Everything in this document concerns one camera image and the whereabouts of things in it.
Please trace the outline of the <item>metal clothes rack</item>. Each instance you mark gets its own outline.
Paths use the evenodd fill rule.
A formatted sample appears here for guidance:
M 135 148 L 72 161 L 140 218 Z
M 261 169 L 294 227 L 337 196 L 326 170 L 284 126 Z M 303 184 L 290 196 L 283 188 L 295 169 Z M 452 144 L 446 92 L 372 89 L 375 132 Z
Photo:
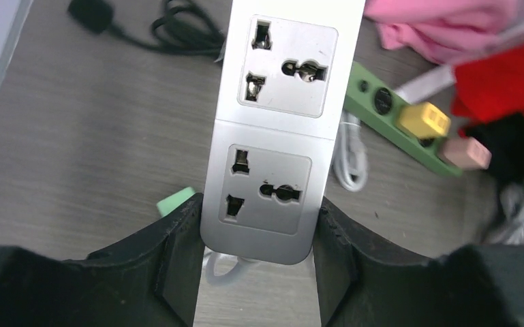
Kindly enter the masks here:
M 440 65 L 406 82 L 395 93 L 407 103 L 415 104 L 428 99 L 455 84 L 454 69 L 458 65 L 489 57 L 524 43 L 524 21 L 499 34 L 498 42 L 475 53 L 457 59 L 454 63 Z

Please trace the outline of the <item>pink plug on green strip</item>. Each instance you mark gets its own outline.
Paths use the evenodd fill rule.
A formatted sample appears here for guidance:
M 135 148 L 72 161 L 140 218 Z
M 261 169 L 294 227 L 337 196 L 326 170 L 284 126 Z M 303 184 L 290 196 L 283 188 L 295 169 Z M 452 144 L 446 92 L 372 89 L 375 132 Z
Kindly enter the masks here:
M 448 138 L 440 146 L 438 157 L 462 170 L 486 170 L 491 162 L 490 150 L 473 137 Z

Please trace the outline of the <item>red t-shirt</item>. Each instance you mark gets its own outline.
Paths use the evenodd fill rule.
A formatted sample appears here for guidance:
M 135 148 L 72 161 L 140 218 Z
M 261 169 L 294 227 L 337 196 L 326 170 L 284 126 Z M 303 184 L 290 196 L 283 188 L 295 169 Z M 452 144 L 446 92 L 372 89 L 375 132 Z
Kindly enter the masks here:
M 524 44 L 454 69 L 451 113 L 474 123 L 524 116 Z

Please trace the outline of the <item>pink cloth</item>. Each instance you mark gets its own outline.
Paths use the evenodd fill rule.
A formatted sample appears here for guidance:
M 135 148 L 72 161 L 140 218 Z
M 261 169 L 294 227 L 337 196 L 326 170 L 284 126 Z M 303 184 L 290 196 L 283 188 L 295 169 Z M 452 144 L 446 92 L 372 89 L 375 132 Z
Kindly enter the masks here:
M 367 1 L 387 50 L 410 47 L 444 64 L 524 42 L 524 1 Z

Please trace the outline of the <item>yellow plug on green strip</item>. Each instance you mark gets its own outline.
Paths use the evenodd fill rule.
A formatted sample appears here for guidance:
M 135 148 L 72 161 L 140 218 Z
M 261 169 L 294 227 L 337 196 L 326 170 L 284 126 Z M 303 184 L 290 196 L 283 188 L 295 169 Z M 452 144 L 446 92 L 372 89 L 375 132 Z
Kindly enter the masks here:
M 417 139 L 441 138 L 448 135 L 450 118 L 429 102 L 405 106 L 395 125 L 405 134 Z

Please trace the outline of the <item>green power strip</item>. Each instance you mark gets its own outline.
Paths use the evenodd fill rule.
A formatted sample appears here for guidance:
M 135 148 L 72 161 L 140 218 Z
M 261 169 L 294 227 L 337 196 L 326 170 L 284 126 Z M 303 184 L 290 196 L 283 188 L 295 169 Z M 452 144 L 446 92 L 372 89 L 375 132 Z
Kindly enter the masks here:
M 440 159 L 450 119 L 433 104 L 411 105 L 360 63 L 353 62 L 343 108 L 430 171 L 459 176 L 462 169 Z

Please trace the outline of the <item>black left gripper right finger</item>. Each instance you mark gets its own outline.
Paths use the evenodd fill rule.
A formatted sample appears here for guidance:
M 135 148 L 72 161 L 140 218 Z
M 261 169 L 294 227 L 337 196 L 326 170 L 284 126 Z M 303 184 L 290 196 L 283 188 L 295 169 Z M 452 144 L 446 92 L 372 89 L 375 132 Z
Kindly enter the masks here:
M 324 200 L 313 254 L 323 326 L 524 326 L 524 245 L 428 258 Z

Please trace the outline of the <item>black t-shirt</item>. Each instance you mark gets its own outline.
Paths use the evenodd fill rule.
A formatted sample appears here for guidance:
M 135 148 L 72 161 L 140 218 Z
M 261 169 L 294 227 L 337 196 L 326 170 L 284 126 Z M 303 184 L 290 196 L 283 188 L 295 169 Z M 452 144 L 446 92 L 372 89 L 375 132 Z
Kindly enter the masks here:
M 514 114 L 490 123 L 461 129 L 491 152 L 487 172 L 500 184 L 524 182 L 524 116 Z

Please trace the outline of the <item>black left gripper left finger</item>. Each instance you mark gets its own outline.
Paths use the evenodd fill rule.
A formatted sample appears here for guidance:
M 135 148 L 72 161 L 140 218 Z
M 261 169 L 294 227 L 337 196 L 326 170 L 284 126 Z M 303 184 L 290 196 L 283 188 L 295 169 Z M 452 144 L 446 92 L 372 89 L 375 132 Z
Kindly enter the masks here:
M 202 194 L 83 260 L 0 246 L 0 326 L 191 326 Z

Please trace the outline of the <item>small white power strip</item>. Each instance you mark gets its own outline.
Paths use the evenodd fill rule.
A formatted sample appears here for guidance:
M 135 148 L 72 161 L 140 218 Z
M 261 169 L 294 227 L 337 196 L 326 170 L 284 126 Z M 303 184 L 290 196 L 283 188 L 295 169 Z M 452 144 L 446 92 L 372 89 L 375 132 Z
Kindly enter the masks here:
M 365 4 L 233 1 L 202 204 L 213 251 L 310 252 Z

